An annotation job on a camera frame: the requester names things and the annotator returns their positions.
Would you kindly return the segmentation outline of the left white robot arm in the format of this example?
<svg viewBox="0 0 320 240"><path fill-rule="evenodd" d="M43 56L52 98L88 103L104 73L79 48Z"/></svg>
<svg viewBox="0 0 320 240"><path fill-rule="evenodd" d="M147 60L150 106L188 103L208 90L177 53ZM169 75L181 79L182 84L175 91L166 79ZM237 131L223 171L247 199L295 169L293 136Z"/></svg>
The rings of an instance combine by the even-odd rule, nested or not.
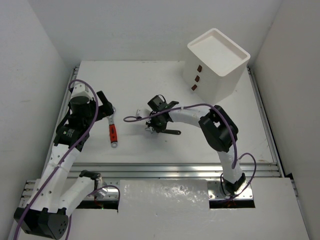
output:
<svg viewBox="0 0 320 240"><path fill-rule="evenodd" d="M67 114L57 126L51 156L38 186L26 206L15 210L14 239L20 231L53 240L63 237L73 211L85 197L96 194L103 183L100 173L82 170L75 183L63 192L71 167L93 124L113 113L113 105L102 91L91 97L87 90L73 88Z"/></svg>

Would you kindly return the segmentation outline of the white drawer cabinet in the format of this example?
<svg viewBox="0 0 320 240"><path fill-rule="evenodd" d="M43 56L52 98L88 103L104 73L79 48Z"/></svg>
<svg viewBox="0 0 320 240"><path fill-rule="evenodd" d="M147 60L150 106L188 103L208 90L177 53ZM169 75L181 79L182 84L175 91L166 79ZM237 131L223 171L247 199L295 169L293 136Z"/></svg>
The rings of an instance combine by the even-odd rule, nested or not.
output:
<svg viewBox="0 0 320 240"><path fill-rule="evenodd" d="M182 79L191 92L214 105L235 90L251 55L217 28L187 44Z"/></svg>

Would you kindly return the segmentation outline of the black adjustable wrench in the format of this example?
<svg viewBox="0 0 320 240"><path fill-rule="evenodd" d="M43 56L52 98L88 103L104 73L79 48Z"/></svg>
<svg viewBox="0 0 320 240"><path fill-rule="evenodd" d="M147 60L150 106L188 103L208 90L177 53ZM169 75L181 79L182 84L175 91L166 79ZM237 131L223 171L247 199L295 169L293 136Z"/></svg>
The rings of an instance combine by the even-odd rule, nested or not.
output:
<svg viewBox="0 0 320 240"><path fill-rule="evenodd" d="M172 129L165 129L165 130L156 130L155 128L153 127L146 127L145 128L146 131L150 132L151 134L153 133L162 133L162 134L170 134L170 135L181 135L181 131L180 130L172 130Z"/></svg>

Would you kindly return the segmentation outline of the red adjustable wrench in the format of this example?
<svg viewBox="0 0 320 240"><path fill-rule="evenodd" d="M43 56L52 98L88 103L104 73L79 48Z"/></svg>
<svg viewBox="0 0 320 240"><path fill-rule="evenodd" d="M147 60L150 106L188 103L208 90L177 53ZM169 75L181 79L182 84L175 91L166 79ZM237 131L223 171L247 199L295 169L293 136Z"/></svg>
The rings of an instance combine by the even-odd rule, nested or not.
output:
<svg viewBox="0 0 320 240"><path fill-rule="evenodd" d="M116 108L113 106L113 114L107 116L108 124L109 124L109 139L110 139L110 145L112 148L116 148L118 146L118 135L116 126L114 123L114 115L116 113Z"/></svg>

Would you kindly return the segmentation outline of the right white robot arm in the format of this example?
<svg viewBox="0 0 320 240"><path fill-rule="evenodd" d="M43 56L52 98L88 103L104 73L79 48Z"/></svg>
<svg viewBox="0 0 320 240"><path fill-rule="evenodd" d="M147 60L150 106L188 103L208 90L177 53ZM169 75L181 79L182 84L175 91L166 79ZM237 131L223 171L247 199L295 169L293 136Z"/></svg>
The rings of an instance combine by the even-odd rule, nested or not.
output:
<svg viewBox="0 0 320 240"><path fill-rule="evenodd" d="M237 160L239 130L221 106L208 104L209 110L201 110L198 104L174 109L178 102L168 103L160 95L154 96L147 105L151 108L151 118L147 120L146 126L151 132L180 135L180 130L167 129L169 122L199 127L208 145L218 153L224 189L230 194L239 190L246 180Z"/></svg>

